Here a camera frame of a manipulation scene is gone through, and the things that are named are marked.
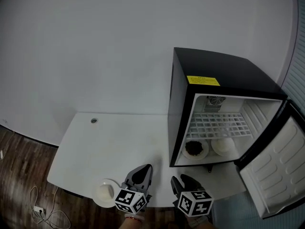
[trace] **table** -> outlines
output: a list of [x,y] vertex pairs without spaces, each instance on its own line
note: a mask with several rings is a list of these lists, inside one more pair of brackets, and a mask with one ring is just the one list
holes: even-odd
[[169,167],[167,116],[77,113],[64,135],[48,181],[92,198],[92,187],[103,178],[121,184],[129,171],[153,166],[149,207],[172,207],[176,200],[171,178],[186,174],[201,182],[215,200],[245,191],[233,162],[205,167]]

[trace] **small white plate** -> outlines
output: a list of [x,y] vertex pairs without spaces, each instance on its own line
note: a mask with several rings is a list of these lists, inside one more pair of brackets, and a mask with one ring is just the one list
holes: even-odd
[[232,138],[213,139],[212,149],[220,156],[229,156],[235,150],[235,143]]
[[[97,195],[97,189],[100,187],[100,186],[103,186],[103,185],[110,185],[113,189],[113,199],[109,200],[109,201],[102,201],[98,195]],[[114,200],[116,198],[116,196],[118,196],[120,192],[120,186],[113,180],[110,180],[110,179],[103,179],[102,181],[100,182],[97,182],[94,186],[93,186],[93,190],[92,190],[92,199],[93,201],[103,207],[103,208],[111,208],[113,207],[115,204],[114,204]]]
[[185,144],[184,144],[184,147],[182,149],[182,153],[185,157],[187,157],[188,159],[192,159],[192,160],[200,160],[200,159],[204,159],[208,153],[209,153],[209,145],[208,143],[205,141],[205,140],[201,140],[201,141],[197,141],[197,142],[200,142],[201,143],[201,147],[203,149],[203,151],[201,151],[200,154],[198,155],[190,155],[186,149],[185,149]]

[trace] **fridge door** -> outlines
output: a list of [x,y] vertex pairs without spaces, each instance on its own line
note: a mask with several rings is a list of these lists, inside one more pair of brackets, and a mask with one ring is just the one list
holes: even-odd
[[261,218],[305,202],[305,119],[288,101],[270,128],[268,144],[240,171]]

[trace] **white wall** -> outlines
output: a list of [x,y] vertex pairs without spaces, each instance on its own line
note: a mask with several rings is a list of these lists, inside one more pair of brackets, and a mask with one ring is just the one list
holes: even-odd
[[77,111],[166,114],[173,47],[245,57],[254,2],[2,0],[0,119],[58,145]]
[[295,0],[256,0],[248,59],[281,84],[297,28]]

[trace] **wooden floor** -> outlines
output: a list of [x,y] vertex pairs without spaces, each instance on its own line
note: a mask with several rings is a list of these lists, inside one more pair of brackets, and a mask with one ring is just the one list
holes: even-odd
[[[47,182],[47,176],[57,149],[31,141],[0,127],[0,150],[4,149],[4,160],[0,161],[0,228],[50,228],[42,222],[36,225],[31,218],[30,190],[37,186],[39,196],[36,205],[47,210],[52,207],[56,186]],[[36,197],[32,192],[32,203]],[[71,228],[118,228],[124,213],[116,208],[101,208],[92,199],[78,198],[58,189],[55,198],[56,210],[64,211],[71,221]],[[147,208],[146,229],[168,228],[175,220],[173,208]],[[182,222],[180,228],[189,228],[184,216],[176,216]],[[67,228],[68,223],[61,213],[52,215],[50,221]]]

